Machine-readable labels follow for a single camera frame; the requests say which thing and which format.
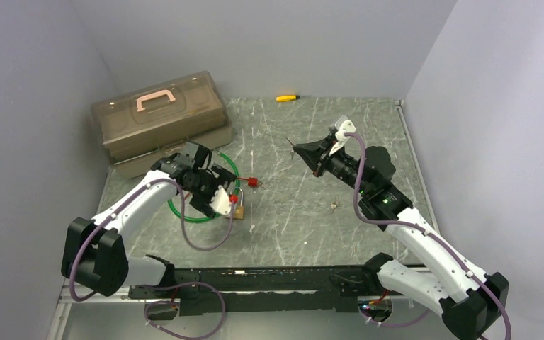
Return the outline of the brass padlock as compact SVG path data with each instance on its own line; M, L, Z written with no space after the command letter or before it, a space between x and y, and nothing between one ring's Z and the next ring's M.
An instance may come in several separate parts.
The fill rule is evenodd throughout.
M233 218L236 220L244 219L244 191L236 187L230 196L230 200L233 206Z

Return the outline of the red cable padlock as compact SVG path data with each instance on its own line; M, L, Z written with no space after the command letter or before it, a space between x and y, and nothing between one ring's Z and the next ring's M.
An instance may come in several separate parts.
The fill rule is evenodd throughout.
M261 185L257 177L239 177L240 181L244 181L250 188L258 188Z

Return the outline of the bunch of small keys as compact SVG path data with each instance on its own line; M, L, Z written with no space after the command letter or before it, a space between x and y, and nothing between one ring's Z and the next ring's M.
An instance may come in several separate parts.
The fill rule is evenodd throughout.
M333 203L331 203L330 208L331 211L334 212L337 208L340 208L342 206L342 203L339 200L335 200Z

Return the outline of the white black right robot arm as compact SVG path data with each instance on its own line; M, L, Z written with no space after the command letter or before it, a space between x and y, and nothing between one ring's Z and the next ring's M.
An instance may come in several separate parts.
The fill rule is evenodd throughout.
M483 339L498 320L505 339L512 338L506 311L508 280L488 274L451 246L424 219L413 202L392 182L395 167L384 147L366 146L356 132L345 134L360 145L358 159L346 153L337 132L316 142L293 144L316 177L329 173L353 189L356 217L377 226L408 248L429 269L420 273L384 253L362 266L362 284L371 294L402 294L438 315L458 339Z

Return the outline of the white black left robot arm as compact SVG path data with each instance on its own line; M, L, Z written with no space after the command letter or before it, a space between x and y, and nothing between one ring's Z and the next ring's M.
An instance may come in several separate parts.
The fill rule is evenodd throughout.
M82 302L96 294L108 297L130 286L144 286L159 298L174 291L177 279L170 261L153 255L129 257L125 248L125 241L172 198L181 199L181 234L189 247L197 251L220 247L194 244L185 222L187 205L210 219L231 217L234 212L237 168L226 169L212 158L207 147L187 142L179 152L156 160L144 178L112 206L70 223L61 273L69 281L73 301Z

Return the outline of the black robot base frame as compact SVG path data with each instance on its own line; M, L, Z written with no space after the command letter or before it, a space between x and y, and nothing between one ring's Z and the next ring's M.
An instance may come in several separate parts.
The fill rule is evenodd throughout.
M131 285L132 300L178 303L181 316L218 312L364 309L377 321L392 312L393 294L368 282L361 266L176 268L156 290Z

